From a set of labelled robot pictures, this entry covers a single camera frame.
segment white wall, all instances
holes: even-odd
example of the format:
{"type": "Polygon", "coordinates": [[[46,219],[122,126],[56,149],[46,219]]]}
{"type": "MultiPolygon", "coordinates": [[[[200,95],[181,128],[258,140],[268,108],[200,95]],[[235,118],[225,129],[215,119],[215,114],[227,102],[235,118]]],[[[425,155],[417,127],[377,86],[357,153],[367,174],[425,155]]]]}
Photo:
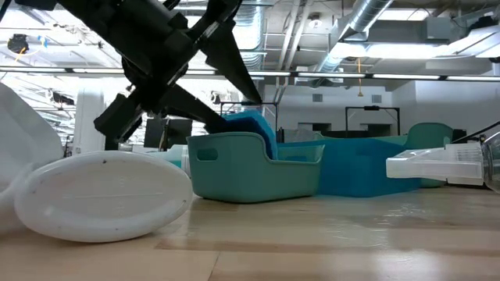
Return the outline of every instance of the white wall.
{"type": "Polygon", "coordinates": [[[401,134],[408,133],[416,121],[416,82],[411,81],[392,92],[392,106],[401,112],[401,134]]]}
{"type": "Polygon", "coordinates": [[[498,83],[412,81],[392,95],[393,106],[401,108],[402,133],[421,122],[444,123],[473,133],[500,120],[498,83]]]}
{"type": "MultiPolygon", "coordinates": [[[[266,85],[266,100],[271,101],[275,87],[266,85]]],[[[345,107],[365,106],[372,104],[372,94],[382,95],[382,104],[392,105],[391,92],[386,92],[384,87],[363,87],[364,97],[358,97],[359,89],[352,87],[345,90],[343,87],[310,87],[289,86],[281,99],[278,127],[284,129],[298,129],[299,123],[331,123],[332,130],[345,129],[345,107]],[[313,102],[313,94],[323,94],[323,102],[313,102]]],[[[389,111],[394,118],[396,113],[389,111]]],[[[351,109],[349,115],[350,130],[361,130],[360,124],[394,124],[395,120],[385,111],[365,112],[361,109],[351,109]]]]}

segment white oval lid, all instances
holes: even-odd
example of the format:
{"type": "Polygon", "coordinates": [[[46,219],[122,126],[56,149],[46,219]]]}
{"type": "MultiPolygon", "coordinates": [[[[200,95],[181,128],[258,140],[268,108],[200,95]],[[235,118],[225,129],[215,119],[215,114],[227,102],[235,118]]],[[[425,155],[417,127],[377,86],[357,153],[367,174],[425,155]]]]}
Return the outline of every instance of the white oval lid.
{"type": "Polygon", "coordinates": [[[30,229],[64,240],[109,242],[150,233],[181,216],[191,181],[149,155],[100,151],[72,156],[31,173],[15,198],[30,229]]]}

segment lab room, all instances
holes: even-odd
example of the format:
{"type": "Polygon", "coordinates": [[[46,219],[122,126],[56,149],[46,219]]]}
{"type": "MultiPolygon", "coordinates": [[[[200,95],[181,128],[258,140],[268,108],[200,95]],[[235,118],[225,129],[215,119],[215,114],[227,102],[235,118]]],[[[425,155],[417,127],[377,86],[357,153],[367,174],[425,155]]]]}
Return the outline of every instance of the lab room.
{"type": "Polygon", "coordinates": [[[496,0],[0,1],[0,279],[500,280],[499,108],[496,0]]]}

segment blue plastic bin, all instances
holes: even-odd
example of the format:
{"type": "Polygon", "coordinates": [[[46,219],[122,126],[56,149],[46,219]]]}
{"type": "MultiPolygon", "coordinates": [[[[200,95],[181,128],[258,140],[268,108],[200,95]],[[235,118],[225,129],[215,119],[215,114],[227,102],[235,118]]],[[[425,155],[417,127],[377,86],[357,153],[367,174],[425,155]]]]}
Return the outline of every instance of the blue plastic bin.
{"type": "Polygon", "coordinates": [[[389,179],[385,161],[405,148],[374,139],[329,139],[279,144],[289,147],[325,145],[318,194],[374,197],[416,190],[420,179],[389,179]]]}

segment teal plastic basket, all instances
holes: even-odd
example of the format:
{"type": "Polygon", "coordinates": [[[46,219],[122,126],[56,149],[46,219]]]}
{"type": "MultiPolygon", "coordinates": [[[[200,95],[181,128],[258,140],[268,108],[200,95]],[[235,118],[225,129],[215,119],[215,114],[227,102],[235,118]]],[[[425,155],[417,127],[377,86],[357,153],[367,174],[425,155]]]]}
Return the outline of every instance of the teal plastic basket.
{"type": "Polygon", "coordinates": [[[234,203],[312,196],[320,182],[323,145],[266,154],[257,133],[215,133],[187,139],[196,195],[234,203]]]}

